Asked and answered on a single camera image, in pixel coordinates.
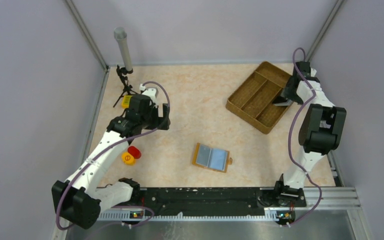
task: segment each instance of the metal floor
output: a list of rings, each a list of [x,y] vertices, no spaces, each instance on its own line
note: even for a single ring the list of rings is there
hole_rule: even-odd
[[[275,222],[149,222],[129,230],[99,221],[88,230],[75,226],[66,240],[354,240],[346,210],[315,211],[291,228]]]

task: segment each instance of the lavender wall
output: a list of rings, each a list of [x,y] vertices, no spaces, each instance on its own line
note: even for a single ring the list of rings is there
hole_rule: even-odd
[[[49,239],[103,70],[62,0],[0,0],[0,240]]]
[[[74,0],[107,64],[121,63],[113,30],[128,35],[133,64],[291,62],[309,48],[336,0]]]
[[[375,239],[384,239],[384,0],[347,1],[312,60],[326,95],[347,109],[336,151]]]

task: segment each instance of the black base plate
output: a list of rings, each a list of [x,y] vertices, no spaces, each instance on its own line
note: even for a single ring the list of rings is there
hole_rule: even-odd
[[[279,207],[272,187],[148,187],[141,188],[136,201],[120,206],[151,208],[156,216],[263,216],[264,207]],[[295,207],[305,207],[295,203]]]

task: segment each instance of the red cap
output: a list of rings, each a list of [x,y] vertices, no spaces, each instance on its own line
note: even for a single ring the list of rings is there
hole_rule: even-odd
[[[141,151],[139,151],[139,149],[137,149],[136,147],[134,146],[129,146],[127,148],[127,152],[129,154],[131,154],[135,159],[140,159],[142,157],[142,153]]]

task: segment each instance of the gray cylinder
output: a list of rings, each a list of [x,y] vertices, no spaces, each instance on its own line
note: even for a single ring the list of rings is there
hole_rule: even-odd
[[[133,71],[132,59],[130,58],[129,47],[127,46],[127,33],[121,26],[114,29],[114,38],[117,40],[123,58],[124,67],[128,72]]]

